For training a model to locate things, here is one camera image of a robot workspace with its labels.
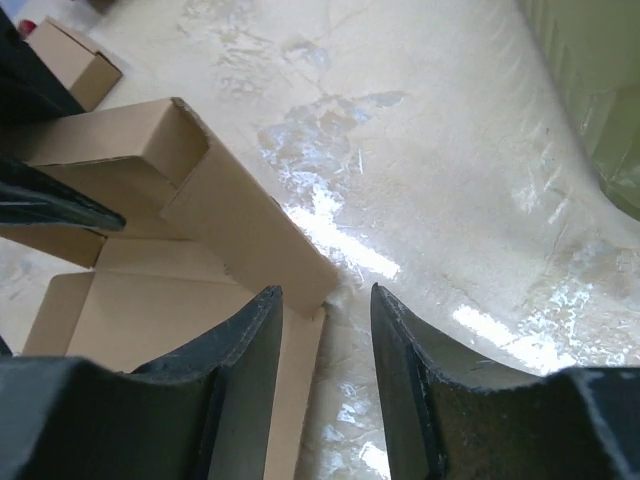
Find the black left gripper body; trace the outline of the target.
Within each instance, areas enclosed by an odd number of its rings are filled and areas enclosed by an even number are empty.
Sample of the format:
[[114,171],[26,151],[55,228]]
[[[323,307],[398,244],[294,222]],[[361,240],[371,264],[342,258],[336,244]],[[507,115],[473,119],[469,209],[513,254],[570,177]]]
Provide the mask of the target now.
[[55,120],[85,112],[1,10],[2,126]]

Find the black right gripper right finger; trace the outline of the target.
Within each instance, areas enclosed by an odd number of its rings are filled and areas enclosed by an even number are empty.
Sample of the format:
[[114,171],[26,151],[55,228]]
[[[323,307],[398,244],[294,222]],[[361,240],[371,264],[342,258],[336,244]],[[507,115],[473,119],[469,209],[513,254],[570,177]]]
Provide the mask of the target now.
[[493,361],[374,285],[371,333],[395,479],[635,479],[639,371],[538,377]]

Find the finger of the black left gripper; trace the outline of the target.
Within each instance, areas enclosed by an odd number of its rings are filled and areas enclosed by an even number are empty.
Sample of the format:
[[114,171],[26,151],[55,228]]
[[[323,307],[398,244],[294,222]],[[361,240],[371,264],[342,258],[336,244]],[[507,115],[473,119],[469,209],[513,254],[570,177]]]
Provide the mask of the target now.
[[51,176],[1,155],[1,225],[122,231],[125,218]]

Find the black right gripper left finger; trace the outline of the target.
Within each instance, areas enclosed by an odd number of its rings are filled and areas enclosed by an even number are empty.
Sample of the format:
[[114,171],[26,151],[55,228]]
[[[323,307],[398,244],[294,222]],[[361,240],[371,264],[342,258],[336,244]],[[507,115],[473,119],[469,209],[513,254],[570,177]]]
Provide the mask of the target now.
[[5,479],[260,479],[283,327],[269,286],[129,373],[82,357],[1,359]]

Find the brown cardboard box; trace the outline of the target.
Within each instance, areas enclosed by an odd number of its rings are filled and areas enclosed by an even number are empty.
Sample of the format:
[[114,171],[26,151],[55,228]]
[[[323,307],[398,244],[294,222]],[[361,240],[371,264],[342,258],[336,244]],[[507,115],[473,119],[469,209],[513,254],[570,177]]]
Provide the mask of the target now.
[[79,267],[54,277],[24,346],[129,372],[283,291],[264,475],[295,475],[338,276],[225,145],[169,98],[7,127],[1,150],[121,214],[121,232],[12,226],[3,238]]

